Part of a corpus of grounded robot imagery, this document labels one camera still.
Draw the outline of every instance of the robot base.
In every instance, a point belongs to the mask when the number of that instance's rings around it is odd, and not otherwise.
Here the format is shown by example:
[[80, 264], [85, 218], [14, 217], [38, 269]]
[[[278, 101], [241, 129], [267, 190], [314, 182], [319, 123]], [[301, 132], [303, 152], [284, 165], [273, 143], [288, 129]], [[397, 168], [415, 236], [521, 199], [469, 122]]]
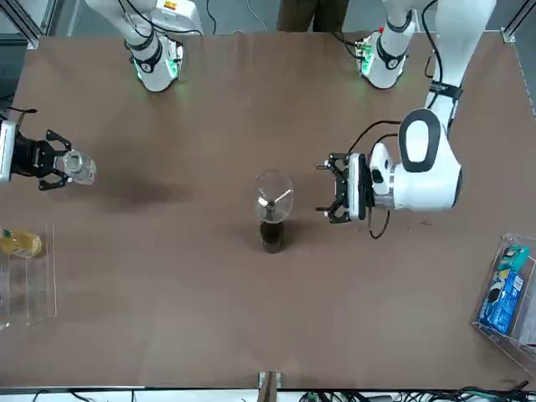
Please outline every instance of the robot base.
[[363, 39], [356, 47], [356, 55], [359, 57], [357, 61], [358, 72], [374, 88], [387, 90], [396, 84], [397, 79], [402, 75], [407, 55], [394, 69], [389, 70], [378, 54], [376, 43], [381, 40], [379, 35], [379, 32], [374, 32], [368, 38]]
[[162, 44], [162, 54], [160, 60], [156, 62], [151, 71], [150, 66], [143, 63], [134, 65], [137, 70], [137, 77], [151, 92], [162, 92], [171, 83], [178, 79], [183, 63], [183, 46], [165, 36], [158, 38]]

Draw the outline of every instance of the plastic bottle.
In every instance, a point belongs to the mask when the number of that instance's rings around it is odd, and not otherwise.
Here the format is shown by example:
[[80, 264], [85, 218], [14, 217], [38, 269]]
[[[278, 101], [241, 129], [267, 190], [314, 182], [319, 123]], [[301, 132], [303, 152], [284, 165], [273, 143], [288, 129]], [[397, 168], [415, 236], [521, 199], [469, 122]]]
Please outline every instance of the plastic bottle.
[[41, 238], [26, 230], [0, 228], [0, 249], [6, 254], [32, 258], [41, 251]]

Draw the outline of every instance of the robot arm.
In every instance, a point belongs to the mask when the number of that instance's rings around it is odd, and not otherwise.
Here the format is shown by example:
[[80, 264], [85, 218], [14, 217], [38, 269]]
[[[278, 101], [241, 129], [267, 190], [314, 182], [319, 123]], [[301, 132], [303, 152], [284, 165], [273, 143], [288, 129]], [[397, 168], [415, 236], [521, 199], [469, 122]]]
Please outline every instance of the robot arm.
[[430, 0], [383, 0], [385, 27], [357, 45], [358, 72], [375, 88], [392, 87], [402, 74], [408, 46], [415, 33], [413, 8]]
[[496, 0], [440, 0], [436, 14], [434, 80], [425, 108], [412, 111], [399, 126], [401, 163], [385, 145], [374, 146], [367, 162], [362, 153], [333, 155], [325, 167], [336, 167], [338, 205], [320, 209], [330, 222], [363, 220], [366, 209], [436, 211], [454, 206], [461, 191], [461, 165], [448, 142], [461, 82]]
[[[52, 130], [46, 140], [32, 140], [20, 132], [18, 123], [0, 122], [0, 183], [11, 181], [12, 174], [39, 178], [41, 191], [61, 188], [67, 183], [92, 184], [95, 180], [95, 162]], [[51, 142], [59, 142], [55, 149]], [[56, 176], [53, 182], [47, 177]]]
[[110, 21], [125, 37], [138, 78], [148, 90], [160, 92], [178, 78], [183, 61], [182, 44], [157, 32], [154, 25], [148, 22], [150, 19], [145, 17], [156, 9], [157, 0], [85, 0], [85, 2]]

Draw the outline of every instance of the wire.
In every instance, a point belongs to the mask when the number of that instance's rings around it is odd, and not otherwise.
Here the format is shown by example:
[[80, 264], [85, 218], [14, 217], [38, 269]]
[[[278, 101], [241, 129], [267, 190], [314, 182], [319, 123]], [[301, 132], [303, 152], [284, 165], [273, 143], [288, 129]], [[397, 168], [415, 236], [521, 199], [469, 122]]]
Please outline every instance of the wire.
[[380, 124], [391, 124], [394, 126], [398, 126], [400, 125], [401, 122], [402, 121], [396, 121], [396, 120], [378, 120], [375, 123], [372, 123], [370, 126], [365, 128], [365, 131], [359, 134], [359, 137], [353, 142], [352, 146], [348, 149], [348, 152], [346, 152], [347, 155], [349, 155], [352, 152], [352, 150], [355, 148], [355, 146], [358, 145], [358, 142], [361, 141], [361, 138], [363, 138], [364, 135], [367, 134], [367, 132], [372, 130], [374, 127], [379, 126]]
[[176, 29], [169, 29], [169, 28], [164, 28], [164, 27], [161, 27], [160, 25], [158, 25], [157, 23], [154, 23], [153, 21], [151, 21], [150, 19], [148, 19], [145, 15], [143, 15], [142, 13], [140, 13], [138, 11], [138, 9], [136, 7], [134, 7], [134, 5], [132, 4], [131, 0], [125, 0], [126, 3], [134, 10], [134, 12], [140, 16], [141, 19], [143, 19], [144, 21], [146, 21], [147, 23], [150, 23], [154, 28], [158, 28], [160, 29], [161, 31], [164, 31], [164, 32], [169, 32], [171, 34], [191, 34], [191, 33], [196, 33], [196, 34], [199, 34], [201, 36], [203, 36], [203, 34], [201, 33], [201, 31], [199, 31], [198, 29], [189, 29], [187, 31], [177, 31]]
[[[391, 132], [389, 134], [383, 134], [380, 138], [378, 138], [374, 144], [372, 145], [372, 147], [370, 148], [370, 152], [368, 153], [368, 157], [367, 157], [367, 160], [368, 160], [368, 166], [370, 167], [370, 158], [372, 157], [372, 152], [374, 150], [374, 147], [376, 147], [376, 144], [378, 144], [379, 142], [381, 142], [382, 140], [384, 140], [385, 138], [390, 138], [390, 137], [398, 137], [398, 133], [396, 132]], [[368, 234], [370, 235], [370, 237], [372, 237], [374, 240], [377, 240], [379, 239], [380, 237], [382, 237], [385, 233], [385, 230], [387, 229], [387, 226], [389, 225], [389, 219], [391, 217], [391, 211], [388, 210], [387, 211], [387, 216], [385, 217], [385, 222], [384, 222], [384, 227], [382, 228], [382, 230], [378, 233], [378, 234], [374, 234], [374, 232], [372, 231], [372, 207], [368, 207]]]
[[218, 26], [218, 24], [216, 23], [216, 18], [214, 18], [212, 16], [212, 14], [210, 13], [209, 3], [210, 3], [210, 0], [207, 0], [207, 14], [209, 15], [210, 19], [212, 19], [212, 22], [214, 23], [214, 29], [212, 31], [212, 35], [215, 35], [216, 34], [216, 27]]
[[83, 396], [78, 395], [75, 391], [69, 391], [71, 395], [73, 395], [76, 399], [83, 400], [84, 402], [93, 402], [92, 399], [85, 398]]
[[130, 23], [130, 25], [132, 26], [132, 28], [134, 29], [134, 31], [136, 31], [136, 33], [138, 35], [140, 35], [142, 38], [150, 38], [151, 35], [144, 35], [143, 33], [141, 33], [140, 31], [137, 30], [137, 26], [136, 26], [136, 23], [134, 21], [132, 21], [132, 18], [130, 15], [128, 15], [128, 13], [126, 12], [126, 8], [125, 6], [123, 6], [123, 3], [121, 3], [121, 0], [117, 0], [117, 2], [119, 3], [119, 5], [121, 6], [121, 9], [123, 10], [123, 13], [125, 14], [125, 17], [126, 19], [128, 20], [128, 22]]
[[34, 397], [33, 397], [33, 399], [32, 399], [32, 402], [35, 402], [41, 394], [46, 394], [47, 392], [48, 392], [48, 390], [46, 390], [46, 389], [40, 389], [40, 390], [37, 391], [37, 393], [34, 395]]
[[351, 42], [349, 40], [346, 40], [344, 38], [344, 35], [342, 32], [339, 32], [339, 34], [341, 34], [341, 37], [339, 38], [334, 32], [330, 32], [331, 35], [333, 35], [333, 37], [338, 40], [339, 42], [343, 43], [344, 44], [344, 47], [346, 48], [346, 50], [348, 51], [348, 53], [354, 58], [354, 59], [361, 59], [359, 58], [351, 49], [350, 49], [350, 46], [357, 46], [357, 44], [355, 42]]
[[433, 74], [428, 74], [428, 67], [430, 66], [430, 61], [432, 60], [433, 55], [434, 55], [434, 51], [432, 50], [432, 52], [430, 53], [430, 56], [428, 56], [428, 60], [426, 61], [426, 66], [425, 66], [425, 77], [426, 78], [431, 78], [431, 79], [434, 78], [434, 75]]
[[340, 398], [338, 397], [338, 395], [337, 395], [337, 394], [335, 394], [334, 392], [328, 392], [328, 394], [330, 394], [330, 395], [331, 395], [331, 397], [332, 397], [332, 400], [333, 400], [333, 398], [335, 398], [336, 400], [338, 400], [338, 402], [343, 402], [343, 400], [342, 400], [342, 399], [340, 399]]
[[[422, 14], [420, 15], [420, 21], [422, 22], [422, 27], [425, 29], [426, 37], [430, 41], [430, 44], [434, 50], [435, 58], [437, 59], [437, 66], [439, 67], [439, 82], [440, 84], [443, 82], [443, 63], [441, 62], [441, 57], [439, 55], [439, 50], [437, 50], [436, 42], [434, 42], [434, 39], [430, 35], [430, 30], [428, 29], [428, 25], [426, 25], [426, 19], [425, 14], [428, 11], [430, 7], [432, 7], [434, 4], [437, 3], [437, 0], [432, 0], [431, 2], [426, 5], [426, 7], [422, 10]], [[434, 103], [436, 103], [438, 94], [434, 94], [434, 97], [432, 98], [430, 104], [426, 107], [426, 109], [430, 109]]]
[[250, 13], [253, 17], [255, 17], [255, 19], [257, 21], [260, 22], [260, 24], [264, 27], [265, 29], [265, 32], [268, 32], [268, 28], [266, 27], [266, 24], [264, 23], [264, 21], [262, 19], [260, 19], [260, 17], [255, 14], [255, 12], [253, 11], [253, 9], [251, 8], [251, 4], [250, 4], [250, 0], [245, 0], [245, 5], [248, 6], [248, 10], [250, 10]]
[[374, 147], [376, 147], [376, 144], [378, 144], [378, 142], [384, 140], [385, 138], [390, 138], [390, 137], [398, 137], [398, 133], [396, 132], [391, 132], [390, 134], [383, 134], [380, 138], [378, 138], [374, 144], [372, 145], [372, 148], [370, 148], [370, 152], [368, 153], [368, 156], [367, 156], [367, 159], [370, 161], [370, 157], [372, 157], [372, 151], [374, 150]]

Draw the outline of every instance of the brown table surface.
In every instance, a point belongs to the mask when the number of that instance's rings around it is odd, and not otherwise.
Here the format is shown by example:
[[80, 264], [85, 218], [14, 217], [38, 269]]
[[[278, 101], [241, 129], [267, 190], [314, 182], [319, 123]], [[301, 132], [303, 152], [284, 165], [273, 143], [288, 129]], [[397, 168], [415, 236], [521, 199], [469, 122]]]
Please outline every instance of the brown table surface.
[[[416, 36], [385, 91], [327, 34], [190, 38], [183, 81], [162, 94], [137, 82], [121, 39], [42, 39], [14, 101], [39, 109], [25, 133], [54, 129], [99, 172], [91, 187], [1, 189], [2, 222], [54, 224], [58, 315], [0, 333], [0, 385], [245, 387], [267, 370], [289, 388], [523, 380], [470, 325], [500, 236], [536, 228], [534, 118], [498, 33], [478, 45], [451, 129], [453, 210], [392, 214], [381, 240], [314, 211], [333, 199], [316, 163], [423, 105], [430, 45]], [[273, 167], [296, 189], [279, 255], [261, 250], [253, 210]]]

